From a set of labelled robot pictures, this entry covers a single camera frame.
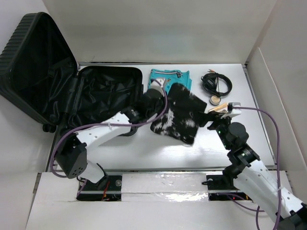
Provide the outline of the black wired headphones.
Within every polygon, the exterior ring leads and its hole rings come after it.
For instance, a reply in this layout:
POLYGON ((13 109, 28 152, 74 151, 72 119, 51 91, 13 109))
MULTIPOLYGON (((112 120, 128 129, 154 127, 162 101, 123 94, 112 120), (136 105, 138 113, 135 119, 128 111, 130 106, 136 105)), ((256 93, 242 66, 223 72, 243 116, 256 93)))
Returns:
POLYGON ((208 70, 208 73, 201 76, 201 85, 203 89, 210 93, 211 95, 217 96, 217 97, 225 97, 227 96, 233 88, 233 84, 231 80, 225 76, 224 74, 220 74, 212 69, 208 70), (219 89, 220 80, 224 81, 227 86, 227 91, 222 92, 219 89))

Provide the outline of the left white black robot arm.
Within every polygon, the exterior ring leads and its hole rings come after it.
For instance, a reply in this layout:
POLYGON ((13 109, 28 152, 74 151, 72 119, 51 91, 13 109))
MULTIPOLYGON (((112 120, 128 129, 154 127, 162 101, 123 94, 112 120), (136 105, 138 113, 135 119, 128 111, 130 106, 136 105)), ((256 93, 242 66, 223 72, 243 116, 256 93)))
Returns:
POLYGON ((68 131, 52 152, 52 160, 58 163, 63 174, 53 171, 60 178, 81 177, 96 190, 105 188, 108 175, 99 163, 88 160, 88 153, 103 143, 159 119, 167 108, 167 94, 163 88, 148 89, 134 105, 116 113, 110 119, 68 131))

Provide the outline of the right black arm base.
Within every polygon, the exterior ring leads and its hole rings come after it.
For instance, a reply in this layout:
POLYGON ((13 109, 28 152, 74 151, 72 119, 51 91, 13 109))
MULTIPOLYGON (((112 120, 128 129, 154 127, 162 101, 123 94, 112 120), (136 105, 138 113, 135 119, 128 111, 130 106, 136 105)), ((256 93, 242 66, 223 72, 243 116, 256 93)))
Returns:
POLYGON ((201 184, 207 186, 209 201, 252 201, 249 196, 227 182, 221 174, 206 175, 206 180, 201 184))

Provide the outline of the turquoise shorts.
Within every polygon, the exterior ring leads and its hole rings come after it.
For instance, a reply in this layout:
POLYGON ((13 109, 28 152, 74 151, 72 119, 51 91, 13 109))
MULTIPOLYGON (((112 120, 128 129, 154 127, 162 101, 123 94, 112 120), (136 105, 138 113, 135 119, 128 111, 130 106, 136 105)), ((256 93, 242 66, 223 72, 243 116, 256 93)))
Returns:
POLYGON ((189 76, 189 71, 182 72, 178 69, 176 70, 158 70, 152 69, 149 77, 148 89, 150 88, 153 79, 162 78, 165 79, 164 89, 168 93, 173 84, 179 83, 185 86, 187 89, 191 90, 192 80, 189 76))

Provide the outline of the gold makeup brush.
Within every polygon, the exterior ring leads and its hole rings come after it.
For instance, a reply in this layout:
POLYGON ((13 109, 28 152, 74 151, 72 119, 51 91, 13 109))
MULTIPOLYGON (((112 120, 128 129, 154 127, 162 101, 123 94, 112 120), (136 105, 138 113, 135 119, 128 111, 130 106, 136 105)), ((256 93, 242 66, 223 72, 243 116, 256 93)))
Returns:
POLYGON ((212 111, 218 112, 222 110, 227 110, 227 108, 228 108, 228 103, 223 103, 214 108, 209 109, 208 112, 212 112, 212 111))

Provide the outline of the round beige powder compact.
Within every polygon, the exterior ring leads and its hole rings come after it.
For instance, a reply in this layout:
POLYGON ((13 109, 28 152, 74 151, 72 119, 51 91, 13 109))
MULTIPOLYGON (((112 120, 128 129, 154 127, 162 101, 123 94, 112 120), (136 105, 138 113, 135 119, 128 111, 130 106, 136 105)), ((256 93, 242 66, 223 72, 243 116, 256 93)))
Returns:
POLYGON ((220 104, 221 98, 218 97, 218 96, 216 96, 216 95, 212 95, 212 96, 210 97, 210 99, 209 99, 209 102, 210 102, 211 105, 217 106, 217 105, 220 104))

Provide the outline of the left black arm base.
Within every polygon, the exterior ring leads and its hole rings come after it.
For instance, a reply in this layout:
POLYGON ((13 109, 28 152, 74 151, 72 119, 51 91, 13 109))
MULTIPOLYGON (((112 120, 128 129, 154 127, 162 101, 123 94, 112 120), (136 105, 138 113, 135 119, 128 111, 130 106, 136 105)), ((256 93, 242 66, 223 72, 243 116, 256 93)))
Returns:
POLYGON ((110 175, 107 184, 103 188, 97 188, 93 183, 87 182, 82 188, 80 181, 76 199, 78 201, 121 201, 122 175, 110 175))

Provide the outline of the black white tie-dye shirt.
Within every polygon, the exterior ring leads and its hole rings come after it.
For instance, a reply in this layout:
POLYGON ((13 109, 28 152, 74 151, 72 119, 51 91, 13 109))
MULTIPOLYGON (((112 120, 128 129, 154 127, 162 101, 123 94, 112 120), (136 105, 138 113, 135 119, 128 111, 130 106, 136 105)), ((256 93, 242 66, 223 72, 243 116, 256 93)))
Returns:
POLYGON ((207 103, 179 83, 171 86, 167 98, 167 110, 158 120, 152 122, 151 131, 192 145, 207 103))

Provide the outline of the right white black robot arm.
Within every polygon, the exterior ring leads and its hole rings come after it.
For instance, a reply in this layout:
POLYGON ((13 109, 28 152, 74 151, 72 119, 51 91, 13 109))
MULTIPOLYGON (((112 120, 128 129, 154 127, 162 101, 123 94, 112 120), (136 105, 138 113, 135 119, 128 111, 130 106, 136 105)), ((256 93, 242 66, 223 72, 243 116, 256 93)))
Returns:
POLYGON ((275 230, 305 230, 307 205, 294 196, 280 179, 266 168, 259 155, 247 144, 249 135, 243 124, 231 121, 226 113, 211 111, 201 114, 200 126, 208 122, 228 150, 231 165, 223 170, 222 184, 242 191, 275 221, 275 230))

